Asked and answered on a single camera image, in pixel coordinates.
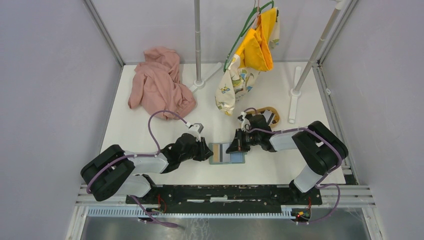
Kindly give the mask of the yellow oval tray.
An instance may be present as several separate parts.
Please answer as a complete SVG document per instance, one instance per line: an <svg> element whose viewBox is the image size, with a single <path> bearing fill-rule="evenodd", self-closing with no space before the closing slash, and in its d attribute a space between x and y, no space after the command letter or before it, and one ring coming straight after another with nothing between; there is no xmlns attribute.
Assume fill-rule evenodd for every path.
<svg viewBox="0 0 424 240"><path fill-rule="evenodd" d="M280 115L278 111L271 106L266 106L262 108L249 107L245 109L244 112L246 113L246 115L252 115L252 116L263 115L266 123L271 128L277 126L278 123L280 122Z"/></svg>

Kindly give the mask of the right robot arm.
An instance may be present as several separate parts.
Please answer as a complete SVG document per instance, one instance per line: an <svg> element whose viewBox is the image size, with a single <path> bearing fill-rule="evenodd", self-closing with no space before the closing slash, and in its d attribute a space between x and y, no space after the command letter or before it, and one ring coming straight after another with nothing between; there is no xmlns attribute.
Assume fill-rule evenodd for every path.
<svg viewBox="0 0 424 240"><path fill-rule="evenodd" d="M247 153L252 146L260 146L270 153L298 150L306 165L290 182L288 196L293 203L302 204L309 198L309 190L341 166L349 155L348 148L318 120L306 127L273 131L273 118L271 113L241 113L238 117L241 127L235 131L234 139L225 152Z"/></svg>

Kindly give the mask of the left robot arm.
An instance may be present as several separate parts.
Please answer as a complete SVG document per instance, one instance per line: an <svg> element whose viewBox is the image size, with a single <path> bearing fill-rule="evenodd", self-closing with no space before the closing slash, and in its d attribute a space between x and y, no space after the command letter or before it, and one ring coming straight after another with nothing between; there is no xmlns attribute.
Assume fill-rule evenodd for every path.
<svg viewBox="0 0 424 240"><path fill-rule="evenodd" d="M86 164L80 175L87 184L87 193L98 202L119 194L133 195L151 204L157 190L148 173L170 173L187 160L202 162L212 156L204 137L184 133L158 154L128 152L113 144Z"/></svg>

